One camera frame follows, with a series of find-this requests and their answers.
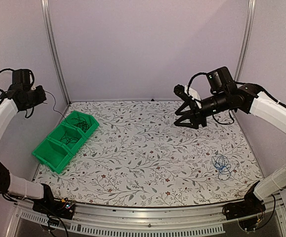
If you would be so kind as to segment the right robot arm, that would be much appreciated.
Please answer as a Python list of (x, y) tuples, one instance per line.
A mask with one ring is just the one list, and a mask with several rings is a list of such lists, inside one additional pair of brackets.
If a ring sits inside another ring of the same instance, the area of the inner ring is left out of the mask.
[[(191, 88), (193, 80), (206, 76), (211, 96), (201, 99)], [(221, 67), (208, 73), (197, 73), (187, 85), (176, 85), (174, 94), (183, 100), (175, 112), (179, 117), (176, 126), (198, 129), (206, 127), (207, 117), (223, 111), (242, 111), (269, 123), (286, 135), (286, 105), (275, 99), (265, 88), (254, 83), (236, 82), (229, 69)], [(265, 211), (264, 200), (286, 188), (286, 164), (266, 178), (254, 183), (243, 201), (223, 206), (227, 219), (235, 219)]]

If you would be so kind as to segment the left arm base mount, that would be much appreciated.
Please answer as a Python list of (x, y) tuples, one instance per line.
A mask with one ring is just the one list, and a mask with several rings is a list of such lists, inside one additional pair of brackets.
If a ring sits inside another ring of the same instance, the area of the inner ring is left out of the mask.
[(33, 199), (33, 211), (42, 214), (52, 215), (61, 219), (72, 220), (76, 203), (68, 200), (45, 200), (45, 199)]

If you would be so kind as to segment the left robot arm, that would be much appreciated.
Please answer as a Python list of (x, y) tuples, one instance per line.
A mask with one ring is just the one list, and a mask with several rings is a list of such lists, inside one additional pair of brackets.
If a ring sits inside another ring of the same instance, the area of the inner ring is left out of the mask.
[[(11, 72), (11, 85), (7, 90), (0, 88), (0, 141), (11, 120), (22, 111), (33, 111), (46, 100), (41, 85), (35, 86), (35, 77), (30, 69), (0, 70), (0, 74)], [(38, 203), (47, 214), (58, 210), (51, 188), (13, 175), (0, 161), (0, 195), (15, 196)]]

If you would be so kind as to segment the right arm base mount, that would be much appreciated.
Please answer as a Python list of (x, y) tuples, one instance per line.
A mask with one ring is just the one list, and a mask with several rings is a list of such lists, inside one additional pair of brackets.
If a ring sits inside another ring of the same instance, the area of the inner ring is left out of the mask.
[(242, 200), (225, 204), (222, 214), (227, 220), (237, 219), (239, 227), (243, 231), (252, 232), (264, 219), (265, 210), (263, 201)]

